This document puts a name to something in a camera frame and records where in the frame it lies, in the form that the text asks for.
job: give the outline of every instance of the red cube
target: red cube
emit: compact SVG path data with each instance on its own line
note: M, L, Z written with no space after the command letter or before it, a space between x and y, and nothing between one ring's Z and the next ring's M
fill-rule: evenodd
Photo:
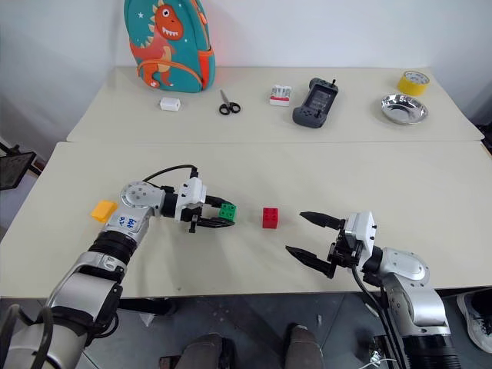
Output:
M263 228L276 229L278 224L278 209L263 208Z

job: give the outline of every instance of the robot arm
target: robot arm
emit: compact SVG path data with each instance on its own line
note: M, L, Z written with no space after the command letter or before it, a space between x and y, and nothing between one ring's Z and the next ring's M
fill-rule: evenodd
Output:
M171 187L158 188L146 181L126 185L118 210L53 290L42 310L44 318L40 315L11 340L7 338L8 327L2 327L0 368L75 367L92 340L106 337L117 327L121 282L131 256L147 233L151 216L190 222L191 233L196 225L219 228L234 224L222 218L203 218L204 204L220 208L230 203L207 196L196 168L177 194ZM5 325L12 332L15 319L10 321ZM113 328L105 333L112 321Z
M351 268L355 278L357 272L363 273L364 281L381 288L387 304L383 304L383 310L376 302L377 310L385 330L387 326L391 328L387 335L393 336L392 354L401 368L460 367L443 302L429 285L429 267L421 258L413 252L375 246L377 225L369 211L352 214L347 220L314 212L301 216L321 227L338 230L337 240L331 244L327 261L299 248L287 246L287 250L329 278L341 266ZM362 283L360 286L367 292Z

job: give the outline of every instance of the pants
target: pants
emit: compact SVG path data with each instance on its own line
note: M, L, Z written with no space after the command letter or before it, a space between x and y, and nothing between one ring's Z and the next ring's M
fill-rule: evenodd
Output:
M221 359L223 340L219 334L206 334L191 342L175 369L217 369ZM323 369L323 354L307 329L292 329L285 356L285 369Z

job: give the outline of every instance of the cable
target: cable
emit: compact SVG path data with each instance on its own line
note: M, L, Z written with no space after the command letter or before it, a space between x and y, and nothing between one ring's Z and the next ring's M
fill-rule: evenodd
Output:
M118 314L115 313L113 321L115 321L115 325L113 325L113 328L109 332L102 333L102 334L95 334L94 338L106 338L111 336L116 331L116 328L118 328L118 325L120 324L120 318L118 317Z
M36 357L32 363L31 369L41 369L46 357L48 356L49 346L53 337L53 317L52 311L48 307L42 308L40 315L42 316L43 335L39 344L39 349L36 353ZM22 310L22 308L13 304L7 310L7 318L2 325L0 331L0 367L4 367L7 360L8 348L14 334L15 322L20 319L27 325L33 325L35 322L28 317L28 315Z
M174 167L170 167L170 168L162 169L161 171L157 171L154 174L149 175L148 177L144 178L142 181L143 182L149 182L152 178L155 178L158 175L162 175L162 174L167 173L169 171L175 171L176 169L184 169L184 168L190 168L192 171L198 170L197 167L195 167L194 165L190 165L190 164L176 165Z
M40 315L42 316L43 323L43 335L41 338L41 343L39 344L38 352L36 353L36 357L34 362L31 365L31 369L42 369L46 358L48 357L48 350L50 345L52 344L53 337L53 315L52 310L44 306L41 309Z
M7 310L7 317L0 330L0 367L4 367L7 360L10 340L14 334L15 322L17 321L18 311L21 307L17 304L10 306Z
M395 359L380 359L378 361L375 361L375 362L372 362L372 363L368 363L368 364L365 364L363 367L359 367L358 369L364 369L365 367L368 367L370 365L374 365L376 366L375 364L381 364L382 361L396 361Z
M362 292L371 300L371 302L374 305L374 308L376 309L377 313L379 314L379 319L381 320L381 323L383 324L383 329L384 332L386 333L388 340L390 341L391 345L391 350L393 350L395 357L397 358L396 362L398 363L398 366L400 369L404 369L405 367L402 365L402 357L400 356L400 351L397 351L397 344L394 342L394 336L391 335L390 330L388 328L388 324L386 322L386 316L383 312L383 308L377 302L377 300L374 298L374 296L366 289L364 284L362 283L361 279L359 278L359 275L357 274L357 267L355 265L352 265L351 267L352 270L352 275L354 276L355 282L359 286L359 288L362 290Z
M381 299L382 299L384 296L383 286L380 287L380 291L381 291ZM385 299L384 301L385 301L384 305L385 305L385 307L387 307L387 299ZM392 337L394 337L394 339L395 339L394 344L396 345L396 348L398 350L398 352L396 354L400 356L400 359L403 362L404 354L403 354L403 351L401 350L400 342L398 341L397 334L396 334L396 332L394 330L394 326L391 322L390 314L389 314L387 308L383 309L383 312L384 312L384 316L386 317L386 321L388 322L388 325L390 327Z

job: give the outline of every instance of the backpack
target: backpack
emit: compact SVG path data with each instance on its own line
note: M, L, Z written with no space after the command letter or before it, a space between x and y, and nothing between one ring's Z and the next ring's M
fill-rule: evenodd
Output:
M200 0L125 0L137 74L152 88L199 92L215 77L215 56Z

